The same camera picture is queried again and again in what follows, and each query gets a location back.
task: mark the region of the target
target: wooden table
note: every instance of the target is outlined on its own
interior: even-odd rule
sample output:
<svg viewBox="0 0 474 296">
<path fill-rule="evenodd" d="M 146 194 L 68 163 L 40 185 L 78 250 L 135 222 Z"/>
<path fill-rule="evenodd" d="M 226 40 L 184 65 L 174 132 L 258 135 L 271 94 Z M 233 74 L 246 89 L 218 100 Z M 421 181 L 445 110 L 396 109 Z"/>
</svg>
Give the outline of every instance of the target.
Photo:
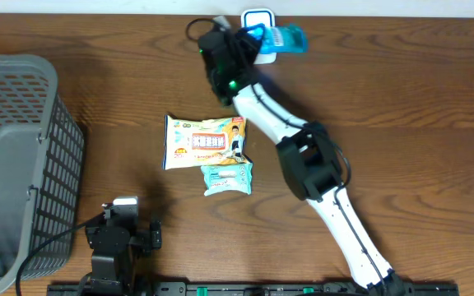
<svg viewBox="0 0 474 296">
<path fill-rule="evenodd" d="M 163 217 L 163 248 L 145 272 L 191 281 L 322 281 L 348 277 L 340 248 L 285 185 L 272 143 L 254 126 L 253 194 L 203 196 L 199 168 L 163 171 L 164 115 L 223 109 L 205 79 L 192 16 L 0 15 L 0 53 L 47 58 L 74 118 L 89 128 L 78 221 L 137 195 Z M 261 71 L 291 111 L 326 124 L 353 167 L 353 206 L 401 276 L 454 280 L 474 295 L 474 20 L 280 17 L 308 33 L 309 53 Z M 77 234 L 70 262 L 24 283 L 78 281 L 91 250 Z"/>
</svg>

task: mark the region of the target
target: snack package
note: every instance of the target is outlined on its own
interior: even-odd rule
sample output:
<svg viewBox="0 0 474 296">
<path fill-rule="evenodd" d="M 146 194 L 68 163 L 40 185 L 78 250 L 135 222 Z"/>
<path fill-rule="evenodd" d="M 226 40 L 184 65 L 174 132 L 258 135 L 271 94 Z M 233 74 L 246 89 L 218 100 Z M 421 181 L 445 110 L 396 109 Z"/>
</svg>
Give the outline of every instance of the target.
<svg viewBox="0 0 474 296">
<path fill-rule="evenodd" d="M 207 190 L 205 196 L 226 190 L 252 194 L 252 163 L 233 165 L 203 165 Z"/>
<path fill-rule="evenodd" d="M 244 156 L 246 119 L 201 122 L 165 117 L 163 169 L 248 163 Z"/>
</svg>

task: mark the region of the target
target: basket bottom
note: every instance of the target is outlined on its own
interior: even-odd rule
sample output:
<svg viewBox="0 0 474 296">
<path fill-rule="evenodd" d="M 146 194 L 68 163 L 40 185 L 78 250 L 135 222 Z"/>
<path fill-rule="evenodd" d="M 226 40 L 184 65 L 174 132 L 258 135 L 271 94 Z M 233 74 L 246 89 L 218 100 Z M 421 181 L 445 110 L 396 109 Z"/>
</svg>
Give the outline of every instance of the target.
<svg viewBox="0 0 474 296">
<path fill-rule="evenodd" d="M 0 128 L 0 276 L 16 260 L 39 143 L 37 124 Z"/>
</svg>

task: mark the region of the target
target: yellow and white snack package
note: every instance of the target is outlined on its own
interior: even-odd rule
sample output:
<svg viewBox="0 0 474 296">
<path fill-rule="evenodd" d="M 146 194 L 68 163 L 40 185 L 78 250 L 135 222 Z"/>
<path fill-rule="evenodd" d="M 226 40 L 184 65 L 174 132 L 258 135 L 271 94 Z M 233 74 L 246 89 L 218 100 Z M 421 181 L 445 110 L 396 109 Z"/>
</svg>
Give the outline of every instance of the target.
<svg viewBox="0 0 474 296">
<path fill-rule="evenodd" d="M 199 165 L 244 164 L 246 119 L 208 119 L 201 122 L 165 116 L 163 169 Z"/>
</svg>

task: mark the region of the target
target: person printed on package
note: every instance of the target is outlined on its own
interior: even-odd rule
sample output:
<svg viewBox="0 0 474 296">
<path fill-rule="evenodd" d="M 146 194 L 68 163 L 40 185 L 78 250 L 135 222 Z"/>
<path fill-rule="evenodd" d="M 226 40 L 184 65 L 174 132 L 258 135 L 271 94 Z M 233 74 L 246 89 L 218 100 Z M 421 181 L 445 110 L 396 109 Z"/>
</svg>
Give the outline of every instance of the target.
<svg viewBox="0 0 474 296">
<path fill-rule="evenodd" d="M 233 137 L 231 138 L 230 151 L 225 153 L 225 157 L 233 158 L 241 162 L 243 157 L 244 138 L 239 134 L 238 126 L 233 126 L 231 131 L 233 132 Z"/>
</svg>

